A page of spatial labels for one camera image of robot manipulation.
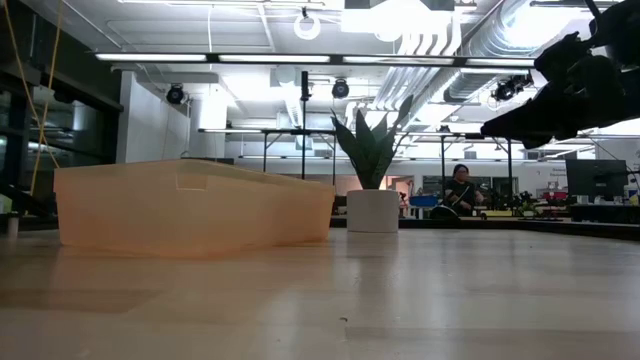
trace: white pot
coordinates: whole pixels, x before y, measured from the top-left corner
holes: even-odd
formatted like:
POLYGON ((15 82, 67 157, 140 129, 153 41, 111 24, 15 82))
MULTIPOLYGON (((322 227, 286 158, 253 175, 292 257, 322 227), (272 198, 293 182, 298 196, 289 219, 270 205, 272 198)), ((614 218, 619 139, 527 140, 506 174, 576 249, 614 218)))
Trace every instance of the white pot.
POLYGON ((398 232, 400 201, 394 190, 355 190, 347 193, 347 229, 370 233, 398 232))

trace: snake plant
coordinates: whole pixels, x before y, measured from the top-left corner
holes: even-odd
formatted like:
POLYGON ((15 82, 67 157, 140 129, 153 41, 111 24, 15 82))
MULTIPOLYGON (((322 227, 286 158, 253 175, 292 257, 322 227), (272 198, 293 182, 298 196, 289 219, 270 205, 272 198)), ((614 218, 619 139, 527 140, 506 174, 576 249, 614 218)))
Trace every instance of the snake plant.
POLYGON ((358 175, 363 189, 379 189, 382 179, 391 165, 391 161, 398 151, 398 146, 406 134, 400 138, 394 147, 398 127, 406 124, 411 109, 413 96, 409 96, 400 106, 398 118, 390 129, 387 129, 387 116, 373 129, 364 120, 360 111, 356 114, 356 134, 345 127, 336 116, 335 112, 331 120, 336 128, 338 143, 347 153, 351 164, 358 175))

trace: person's hair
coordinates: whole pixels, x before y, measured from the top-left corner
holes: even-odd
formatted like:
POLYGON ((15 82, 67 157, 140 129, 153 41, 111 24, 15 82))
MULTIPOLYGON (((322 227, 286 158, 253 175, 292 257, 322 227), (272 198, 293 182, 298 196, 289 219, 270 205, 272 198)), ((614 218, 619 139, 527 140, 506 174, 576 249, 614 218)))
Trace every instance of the person's hair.
POLYGON ((458 164, 453 168, 453 176, 456 176, 456 173, 458 172, 458 170, 460 170, 461 168, 464 168, 465 170, 467 170, 467 173, 469 172, 469 168, 466 165, 463 164, 458 164))

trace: computer monitor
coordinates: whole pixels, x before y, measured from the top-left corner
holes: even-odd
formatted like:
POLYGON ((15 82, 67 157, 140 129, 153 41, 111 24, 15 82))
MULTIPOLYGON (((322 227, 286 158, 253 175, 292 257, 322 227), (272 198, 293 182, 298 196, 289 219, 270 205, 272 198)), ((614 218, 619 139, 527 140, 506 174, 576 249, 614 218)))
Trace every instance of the computer monitor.
POLYGON ((569 195, 588 195, 593 202, 596 196, 611 201, 614 196, 624 196, 628 184, 627 164, 624 160, 565 160, 569 195))

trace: ceiling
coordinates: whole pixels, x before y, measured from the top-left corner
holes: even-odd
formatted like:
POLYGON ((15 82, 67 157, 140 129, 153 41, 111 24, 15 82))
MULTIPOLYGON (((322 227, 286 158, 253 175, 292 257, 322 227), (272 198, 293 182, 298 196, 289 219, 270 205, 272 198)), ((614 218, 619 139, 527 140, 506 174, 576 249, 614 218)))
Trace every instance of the ceiling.
MULTIPOLYGON (((49 21, 55 22, 58 0, 22 0, 49 21)), ((63 29, 95 51, 102 52, 278 52, 278 53, 344 53, 395 54, 400 41, 384 42, 373 34, 341 31, 340 11, 313 11, 321 17, 321 31, 313 40, 303 40, 293 30, 299 15, 295 9, 265 9, 265 21, 257 8, 211 6, 168 6, 166 4, 127 4, 118 0, 64 0, 63 29), (208 36, 210 19, 211 49, 208 36)), ((477 10, 460 15, 462 34, 469 31, 497 0, 477 0, 477 10)), ((572 21, 562 33, 574 29, 585 31, 584 19, 572 21)), ((272 94, 272 66, 242 65, 148 65, 139 72, 144 81, 147 74, 166 76, 169 73, 219 74, 235 100, 228 118, 233 120, 275 118, 286 111, 285 102, 272 94)), ((347 78, 351 87, 349 100, 374 97, 389 71, 389 67, 309 66, 316 79, 314 96, 308 103, 310 112, 344 111, 348 101, 334 101, 330 96, 335 78, 347 78)), ((168 81, 156 83, 168 88, 168 81)), ((207 84, 185 84, 195 96, 207 91, 207 84)), ((535 94, 532 89, 521 100, 535 94)), ((505 108, 487 105, 487 93, 478 101, 461 107, 456 116, 461 122, 483 122, 505 108)))

